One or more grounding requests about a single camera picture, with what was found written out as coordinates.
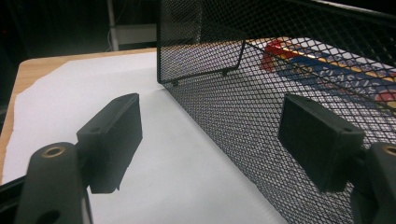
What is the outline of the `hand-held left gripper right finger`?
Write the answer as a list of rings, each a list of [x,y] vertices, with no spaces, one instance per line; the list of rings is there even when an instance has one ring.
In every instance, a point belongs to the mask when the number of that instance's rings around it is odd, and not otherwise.
[[[321,104],[296,94],[284,97],[278,140],[321,192],[347,184],[347,167],[365,133]]]

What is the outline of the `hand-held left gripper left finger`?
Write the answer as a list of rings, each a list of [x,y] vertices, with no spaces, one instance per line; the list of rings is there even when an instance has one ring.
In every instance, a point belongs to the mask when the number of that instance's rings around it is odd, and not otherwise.
[[[142,138],[139,94],[113,99],[77,132],[84,182],[92,193],[112,193]]]

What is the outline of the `black wire mesh basket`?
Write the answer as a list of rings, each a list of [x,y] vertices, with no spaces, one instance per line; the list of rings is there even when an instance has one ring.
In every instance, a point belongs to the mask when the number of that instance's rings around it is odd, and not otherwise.
[[[261,44],[308,37],[396,67],[396,0],[158,0],[158,81],[289,224],[396,224],[396,114],[262,69]],[[278,140],[284,97],[365,133],[346,187],[321,192]]]

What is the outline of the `colourful printed packet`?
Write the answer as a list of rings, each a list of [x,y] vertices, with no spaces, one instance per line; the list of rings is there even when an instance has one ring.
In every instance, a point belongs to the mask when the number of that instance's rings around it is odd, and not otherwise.
[[[300,37],[261,44],[262,69],[396,114],[396,67]]]

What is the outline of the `white paper sheet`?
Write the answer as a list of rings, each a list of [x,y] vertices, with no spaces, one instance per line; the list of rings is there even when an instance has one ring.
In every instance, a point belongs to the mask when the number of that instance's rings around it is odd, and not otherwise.
[[[76,132],[116,97],[140,96],[143,140],[120,189],[90,197],[94,224],[287,224],[156,80],[152,49],[19,65],[0,135],[0,183]]]

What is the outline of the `metal stand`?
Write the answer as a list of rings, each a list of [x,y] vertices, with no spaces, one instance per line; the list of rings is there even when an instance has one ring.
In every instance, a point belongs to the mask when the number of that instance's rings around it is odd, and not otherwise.
[[[108,51],[118,51],[120,45],[155,42],[156,24],[117,25],[113,0],[106,0],[109,30],[107,32]]]

